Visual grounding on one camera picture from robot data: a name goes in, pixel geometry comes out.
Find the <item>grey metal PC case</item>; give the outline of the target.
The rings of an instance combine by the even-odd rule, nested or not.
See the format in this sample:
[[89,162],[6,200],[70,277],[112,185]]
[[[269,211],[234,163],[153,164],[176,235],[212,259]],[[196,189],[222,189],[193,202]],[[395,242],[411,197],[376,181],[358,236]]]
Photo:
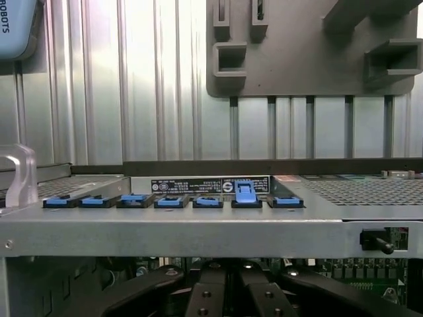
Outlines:
[[[0,147],[0,317],[98,317],[103,295],[136,277],[138,257],[227,260],[224,317],[258,317],[239,278],[253,258],[408,260],[406,304],[423,317],[423,157],[126,161],[39,165],[23,145]],[[269,176],[262,208],[232,208],[233,194],[188,195],[183,209],[53,208],[70,195],[154,194],[153,179]],[[221,209],[195,209],[218,195]],[[267,197],[299,197],[304,208],[271,208]],[[408,228],[406,250],[363,251],[364,229]],[[264,271],[270,271],[257,262]]]

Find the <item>green motherboard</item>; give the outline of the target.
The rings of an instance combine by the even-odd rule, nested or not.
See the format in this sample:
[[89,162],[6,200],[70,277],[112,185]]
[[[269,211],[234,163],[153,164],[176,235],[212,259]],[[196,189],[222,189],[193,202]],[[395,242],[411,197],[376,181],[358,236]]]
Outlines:
[[[391,242],[396,250],[406,250],[408,246],[408,228],[387,228]],[[136,276],[146,274],[163,265],[172,264],[182,269],[191,269],[194,264],[211,258],[155,258],[138,257]],[[279,259],[253,258],[262,262],[272,273],[277,273],[282,267],[300,265],[310,267],[313,271],[325,277],[349,284],[357,289],[372,291],[378,295],[396,294],[397,302],[406,304],[406,282],[408,260],[404,258],[345,258],[345,259]]]

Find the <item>grey plastic parts rack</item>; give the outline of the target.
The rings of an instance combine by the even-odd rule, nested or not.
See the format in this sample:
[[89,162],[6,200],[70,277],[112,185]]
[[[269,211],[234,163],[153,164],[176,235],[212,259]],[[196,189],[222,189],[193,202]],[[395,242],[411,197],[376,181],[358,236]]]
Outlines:
[[206,0],[214,97],[384,96],[423,73],[423,0]]

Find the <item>black case label sticker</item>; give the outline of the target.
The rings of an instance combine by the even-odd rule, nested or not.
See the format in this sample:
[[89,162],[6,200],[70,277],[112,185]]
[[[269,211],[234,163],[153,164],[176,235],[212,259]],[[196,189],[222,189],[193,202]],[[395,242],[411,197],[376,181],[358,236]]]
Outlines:
[[258,194],[270,191],[269,176],[153,179],[151,191],[154,194],[233,194],[237,182],[253,182]]

